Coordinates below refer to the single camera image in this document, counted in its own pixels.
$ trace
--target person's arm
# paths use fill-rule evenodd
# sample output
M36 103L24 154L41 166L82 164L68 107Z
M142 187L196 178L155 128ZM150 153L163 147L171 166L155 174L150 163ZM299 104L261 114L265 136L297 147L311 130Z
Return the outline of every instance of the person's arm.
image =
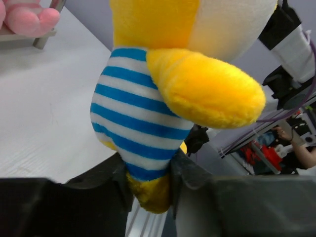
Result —
M290 141L293 147L293 152L306 169L312 168L316 165L316 149L309 152L306 147L297 145L294 141L292 141L292 137L286 134L281 127L276 127L273 130L277 131L279 138Z
M295 142L291 142L293 146L293 151L297 159L302 163L302 165L308 169L316 165L316 149L309 152L306 147L298 146Z

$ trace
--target human hand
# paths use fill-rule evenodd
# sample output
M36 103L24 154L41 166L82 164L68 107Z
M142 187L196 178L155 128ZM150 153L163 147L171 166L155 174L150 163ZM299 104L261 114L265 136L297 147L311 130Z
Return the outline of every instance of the human hand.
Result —
M273 131L277 131L278 137L280 139L283 139L283 140L286 140L286 141L291 141L292 140L291 135L288 135L286 132L284 132L281 127L275 127L272 130Z

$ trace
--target pink plush toy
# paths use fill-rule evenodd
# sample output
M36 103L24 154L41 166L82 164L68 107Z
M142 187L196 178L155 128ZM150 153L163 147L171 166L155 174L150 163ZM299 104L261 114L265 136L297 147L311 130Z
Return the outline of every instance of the pink plush toy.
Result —
M51 31L60 19L53 8L43 8L40 0L3 0L5 24L18 35L41 37Z
M2 0L0 0L0 28L2 27L3 21L5 19L5 6Z

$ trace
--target white plush face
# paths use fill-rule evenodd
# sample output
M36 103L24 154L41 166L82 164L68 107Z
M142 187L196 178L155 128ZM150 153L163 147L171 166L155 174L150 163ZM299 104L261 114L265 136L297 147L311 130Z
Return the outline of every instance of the white plush face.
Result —
M258 38L277 0L200 0L188 49L231 61Z

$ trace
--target table surface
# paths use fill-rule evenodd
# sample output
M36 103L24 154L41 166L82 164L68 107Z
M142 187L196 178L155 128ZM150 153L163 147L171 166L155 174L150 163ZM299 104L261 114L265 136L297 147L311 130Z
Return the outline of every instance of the table surface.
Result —
M44 50L0 43L0 176L58 182L113 154L93 132L89 107L107 48L67 9Z

